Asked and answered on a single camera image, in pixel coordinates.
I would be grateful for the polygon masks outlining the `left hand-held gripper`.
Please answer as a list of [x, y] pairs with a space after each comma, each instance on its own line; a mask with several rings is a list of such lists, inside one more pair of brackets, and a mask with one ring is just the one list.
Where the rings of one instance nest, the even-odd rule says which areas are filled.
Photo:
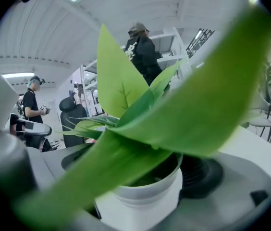
[[16, 114], [10, 114], [10, 133], [25, 141], [28, 136], [48, 136], [52, 133], [52, 128], [46, 124], [37, 123], [19, 118]]

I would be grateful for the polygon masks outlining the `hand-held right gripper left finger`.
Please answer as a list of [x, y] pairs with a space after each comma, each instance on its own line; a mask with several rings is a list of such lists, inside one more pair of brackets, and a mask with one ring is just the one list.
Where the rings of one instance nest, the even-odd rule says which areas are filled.
[[37, 189], [44, 190], [49, 188], [69, 167], [79, 160], [92, 145], [92, 143], [85, 143], [49, 152], [40, 152], [38, 149], [28, 147], [29, 161]]

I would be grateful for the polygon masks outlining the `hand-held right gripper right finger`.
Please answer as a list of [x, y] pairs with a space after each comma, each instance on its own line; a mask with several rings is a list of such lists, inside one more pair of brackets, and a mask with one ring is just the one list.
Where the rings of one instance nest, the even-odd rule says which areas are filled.
[[249, 160], [219, 154], [186, 163], [177, 207], [154, 231], [246, 231], [271, 203], [271, 177]]

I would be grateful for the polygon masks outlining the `green plant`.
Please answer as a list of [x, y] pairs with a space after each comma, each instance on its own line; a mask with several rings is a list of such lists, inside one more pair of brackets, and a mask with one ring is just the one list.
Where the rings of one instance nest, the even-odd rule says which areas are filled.
[[93, 131], [96, 143], [48, 189], [13, 205], [34, 231], [54, 230], [111, 190], [128, 185], [173, 153], [205, 157], [240, 124], [258, 84], [271, 39], [271, 16], [249, 6], [177, 89], [168, 78], [148, 86], [105, 26], [99, 34], [99, 102], [118, 118]]

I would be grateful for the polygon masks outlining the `black office chair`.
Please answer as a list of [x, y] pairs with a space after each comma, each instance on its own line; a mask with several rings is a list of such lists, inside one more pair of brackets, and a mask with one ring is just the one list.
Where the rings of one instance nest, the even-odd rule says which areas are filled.
[[[59, 109], [61, 111], [60, 119], [63, 131], [69, 131], [68, 128], [74, 129], [80, 122], [79, 118], [87, 117], [85, 108], [81, 104], [76, 104], [73, 97], [63, 99], [59, 104]], [[63, 139], [66, 148], [84, 143], [83, 137], [74, 135], [64, 135]]]

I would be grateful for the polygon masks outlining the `grey chair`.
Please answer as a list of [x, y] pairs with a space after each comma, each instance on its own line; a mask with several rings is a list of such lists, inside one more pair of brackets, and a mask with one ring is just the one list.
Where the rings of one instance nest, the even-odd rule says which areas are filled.
[[250, 118], [248, 119], [249, 125], [262, 128], [262, 132], [260, 137], [262, 137], [265, 128], [269, 128], [269, 133], [267, 137], [267, 141], [269, 142], [271, 139], [271, 110], [268, 111], [260, 110], [260, 109], [252, 109], [250, 110]]

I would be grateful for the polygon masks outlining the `black stair railing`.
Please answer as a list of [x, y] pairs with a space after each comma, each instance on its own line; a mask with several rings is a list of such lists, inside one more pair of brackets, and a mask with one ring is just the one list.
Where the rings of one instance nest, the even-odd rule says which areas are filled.
[[215, 30], [200, 28], [195, 37], [191, 40], [186, 53], [188, 58], [191, 59], [194, 54], [204, 45], [204, 43], [214, 34]]

